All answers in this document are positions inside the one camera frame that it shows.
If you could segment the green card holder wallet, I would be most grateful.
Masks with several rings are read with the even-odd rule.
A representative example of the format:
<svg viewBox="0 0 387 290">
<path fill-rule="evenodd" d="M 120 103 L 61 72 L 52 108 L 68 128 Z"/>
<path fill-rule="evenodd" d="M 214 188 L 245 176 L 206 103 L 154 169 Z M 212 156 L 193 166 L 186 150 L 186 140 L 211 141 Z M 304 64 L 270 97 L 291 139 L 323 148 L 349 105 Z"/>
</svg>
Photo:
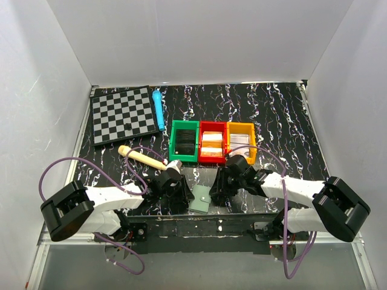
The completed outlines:
<svg viewBox="0 0 387 290">
<path fill-rule="evenodd" d="M 207 214 L 211 197 L 209 195 L 210 187 L 203 185 L 195 185 L 192 190 L 194 199 L 189 203 L 189 211 L 199 214 Z"/>
</svg>

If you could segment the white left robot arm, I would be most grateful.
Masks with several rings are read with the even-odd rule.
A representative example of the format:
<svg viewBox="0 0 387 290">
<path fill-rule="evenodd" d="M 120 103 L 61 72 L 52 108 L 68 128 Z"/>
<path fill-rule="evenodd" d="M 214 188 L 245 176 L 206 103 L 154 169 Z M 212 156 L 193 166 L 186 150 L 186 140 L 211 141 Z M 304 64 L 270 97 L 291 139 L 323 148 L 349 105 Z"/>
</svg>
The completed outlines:
<svg viewBox="0 0 387 290">
<path fill-rule="evenodd" d="M 160 175 L 117 187 L 88 187 L 73 181 L 41 205 L 48 232 L 53 242 L 76 233 L 100 233 L 121 242 L 133 241 L 142 225 L 131 225 L 122 212 L 136 210 L 141 204 L 164 200 L 171 209 L 187 210 L 195 199 L 184 175 L 174 169 Z"/>
</svg>

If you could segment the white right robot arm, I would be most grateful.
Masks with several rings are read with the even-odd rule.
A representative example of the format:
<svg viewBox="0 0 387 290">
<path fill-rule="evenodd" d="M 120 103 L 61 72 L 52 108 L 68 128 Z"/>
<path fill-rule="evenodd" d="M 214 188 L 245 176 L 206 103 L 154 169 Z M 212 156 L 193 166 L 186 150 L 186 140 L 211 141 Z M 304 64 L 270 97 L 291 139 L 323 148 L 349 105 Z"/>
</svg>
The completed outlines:
<svg viewBox="0 0 387 290">
<path fill-rule="evenodd" d="M 212 201 L 221 203 L 244 189 L 254 196 L 282 198 L 301 208 L 285 208 L 262 233 L 280 240 L 303 231 L 330 233 L 352 242 L 369 216 L 369 205 L 342 179 L 307 181 L 281 176 L 267 169 L 254 169 L 241 155 L 234 155 L 220 167 L 210 189 Z"/>
</svg>

